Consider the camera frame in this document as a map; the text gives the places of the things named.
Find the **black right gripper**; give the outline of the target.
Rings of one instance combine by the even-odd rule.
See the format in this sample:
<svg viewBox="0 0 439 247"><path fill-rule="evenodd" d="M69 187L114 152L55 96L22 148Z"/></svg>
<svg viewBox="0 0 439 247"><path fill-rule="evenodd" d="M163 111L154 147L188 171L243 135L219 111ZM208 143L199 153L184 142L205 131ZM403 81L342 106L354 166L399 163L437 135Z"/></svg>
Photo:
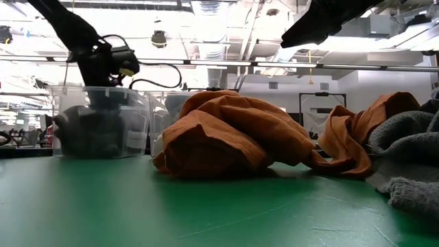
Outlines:
<svg viewBox="0 0 439 247"><path fill-rule="evenodd" d="M311 0L309 9L282 36L281 47L323 43L342 26L384 0Z"/></svg>

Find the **dark grey terry towel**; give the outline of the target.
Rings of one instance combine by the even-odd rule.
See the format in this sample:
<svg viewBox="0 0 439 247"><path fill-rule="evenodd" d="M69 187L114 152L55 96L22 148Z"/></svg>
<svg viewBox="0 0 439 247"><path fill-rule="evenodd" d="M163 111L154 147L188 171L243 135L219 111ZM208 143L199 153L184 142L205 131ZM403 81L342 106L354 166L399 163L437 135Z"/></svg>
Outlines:
<svg viewBox="0 0 439 247"><path fill-rule="evenodd" d="M124 121L118 110L72 106L53 117L54 135L69 158L119 158Z"/></svg>
<svg viewBox="0 0 439 247"><path fill-rule="evenodd" d="M398 210L439 220L439 111L399 113L372 131L366 179Z"/></svg>

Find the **light grey waffle towel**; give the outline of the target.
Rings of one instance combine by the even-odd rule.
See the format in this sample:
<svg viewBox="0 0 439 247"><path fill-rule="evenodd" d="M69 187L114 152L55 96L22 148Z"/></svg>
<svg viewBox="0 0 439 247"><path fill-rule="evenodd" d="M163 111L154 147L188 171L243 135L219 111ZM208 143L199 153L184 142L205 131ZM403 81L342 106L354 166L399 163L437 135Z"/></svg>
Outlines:
<svg viewBox="0 0 439 247"><path fill-rule="evenodd" d="M190 95L168 95L165 107L172 117L178 117L182 106L190 98Z"/></svg>

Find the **white towel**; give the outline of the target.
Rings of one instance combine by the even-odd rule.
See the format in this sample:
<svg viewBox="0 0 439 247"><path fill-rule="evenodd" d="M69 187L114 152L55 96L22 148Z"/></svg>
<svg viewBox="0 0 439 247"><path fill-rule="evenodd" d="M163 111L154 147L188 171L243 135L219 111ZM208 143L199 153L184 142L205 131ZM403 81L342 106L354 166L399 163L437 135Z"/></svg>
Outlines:
<svg viewBox="0 0 439 247"><path fill-rule="evenodd" d="M159 135L156 139L151 140L151 157L157 157L163 151L163 138Z"/></svg>

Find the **orange towel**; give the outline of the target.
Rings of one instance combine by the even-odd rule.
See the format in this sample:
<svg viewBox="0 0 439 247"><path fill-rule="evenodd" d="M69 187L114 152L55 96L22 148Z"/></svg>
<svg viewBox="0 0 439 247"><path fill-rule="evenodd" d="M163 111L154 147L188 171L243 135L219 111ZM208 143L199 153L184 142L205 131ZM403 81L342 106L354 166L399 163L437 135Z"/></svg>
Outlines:
<svg viewBox="0 0 439 247"><path fill-rule="evenodd" d="M280 162L363 179L372 171L364 147L371 132L390 117L419 107L408 92L382 95L359 113L338 105L313 142L275 105L234 91L202 91L183 104L178 120L163 131L163 149L153 163L178 178L251 176Z"/></svg>

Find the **dark grey towel dotted lines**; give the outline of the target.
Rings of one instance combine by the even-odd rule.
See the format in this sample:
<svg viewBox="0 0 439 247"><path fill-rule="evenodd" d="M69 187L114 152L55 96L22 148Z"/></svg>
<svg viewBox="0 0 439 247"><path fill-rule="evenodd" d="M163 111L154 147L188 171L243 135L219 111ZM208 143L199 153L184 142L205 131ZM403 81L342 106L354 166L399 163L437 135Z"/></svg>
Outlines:
<svg viewBox="0 0 439 247"><path fill-rule="evenodd" d="M439 87L431 92L431 99L424 103L420 110L432 114L436 114L439 111Z"/></svg>

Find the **clear plastic bin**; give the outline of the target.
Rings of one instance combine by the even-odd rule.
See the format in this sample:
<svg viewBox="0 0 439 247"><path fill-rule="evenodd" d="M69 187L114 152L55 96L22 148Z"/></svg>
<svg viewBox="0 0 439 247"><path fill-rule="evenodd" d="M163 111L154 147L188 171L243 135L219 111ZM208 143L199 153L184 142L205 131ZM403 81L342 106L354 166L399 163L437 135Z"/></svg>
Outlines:
<svg viewBox="0 0 439 247"><path fill-rule="evenodd" d="M150 147L151 140L156 139L159 135L163 138L163 131L173 125L179 118L172 117L165 107L165 100L168 95L190 95L194 92L177 92L177 91L157 91L150 93Z"/></svg>
<svg viewBox="0 0 439 247"><path fill-rule="evenodd" d="M102 86L54 86L51 88L51 96L54 116L77 105L93 110L118 110L125 124L123 154L119 158L145 153L150 120L149 102L146 97L127 88ZM55 135L53 149L54 154L63 155L60 141Z"/></svg>

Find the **black metal frame stand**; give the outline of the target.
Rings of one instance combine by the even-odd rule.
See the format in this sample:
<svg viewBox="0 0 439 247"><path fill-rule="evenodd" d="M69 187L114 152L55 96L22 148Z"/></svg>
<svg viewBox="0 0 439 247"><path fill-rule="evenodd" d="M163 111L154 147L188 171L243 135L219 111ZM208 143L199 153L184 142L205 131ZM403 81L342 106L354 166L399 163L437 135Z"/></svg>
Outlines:
<svg viewBox="0 0 439 247"><path fill-rule="evenodd" d="M308 100L308 97L333 98L332 106L306 106L305 110L302 105ZM326 121L331 111L339 105L347 107L347 97L345 93L329 93L326 91L315 93L299 93L298 100L299 124L308 131L312 140L317 140L323 133Z"/></svg>

